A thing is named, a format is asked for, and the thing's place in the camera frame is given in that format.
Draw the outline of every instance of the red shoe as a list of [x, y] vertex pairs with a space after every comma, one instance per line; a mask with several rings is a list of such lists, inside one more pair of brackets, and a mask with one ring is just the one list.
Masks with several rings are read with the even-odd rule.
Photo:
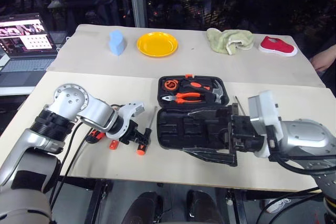
[[262, 52], [270, 52], [286, 57], [294, 56], [298, 53], [298, 49], [295, 46], [287, 44], [281, 39], [268, 36], [260, 43], [258, 49]]

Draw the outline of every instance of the laptop keyboard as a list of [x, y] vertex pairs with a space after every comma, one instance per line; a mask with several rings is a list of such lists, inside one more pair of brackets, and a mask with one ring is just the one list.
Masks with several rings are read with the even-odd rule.
[[54, 59], [11, 60], [2, 72], [45, 71]]

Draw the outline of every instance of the pliers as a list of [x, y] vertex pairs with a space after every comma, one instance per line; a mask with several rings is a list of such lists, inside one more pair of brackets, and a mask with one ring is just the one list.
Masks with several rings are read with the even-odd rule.
[[162, 97], [162, 100], [165, 101], [175, 101], [176, 103], [185, 103], [185, 102], [201, 102], [201, 100], [185, 100], [183, 98], [189, 97], [201, 97], [200, 93], [188, 92], [188, 93], [177, 93], [176, 95], [167, 95]]

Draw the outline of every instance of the green towel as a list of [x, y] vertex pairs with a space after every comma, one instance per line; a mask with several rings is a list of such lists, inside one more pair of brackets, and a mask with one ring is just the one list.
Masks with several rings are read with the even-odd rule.
[[206, 35], [212, 50], [222, 54], [234, 55], [236, 48], [248, 50], [253, 46], [253, 34], [247, 30], [225, 30], [221, 32], [216, 28], [209, 28]]

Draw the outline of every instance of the person's arm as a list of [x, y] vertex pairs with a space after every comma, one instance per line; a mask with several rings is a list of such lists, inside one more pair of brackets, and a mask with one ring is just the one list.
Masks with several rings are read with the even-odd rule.
[[336, 59], [336, 45], [329, 47], [327, 50], [322, 51], [310, 59], [316, 71], [325, 71]]

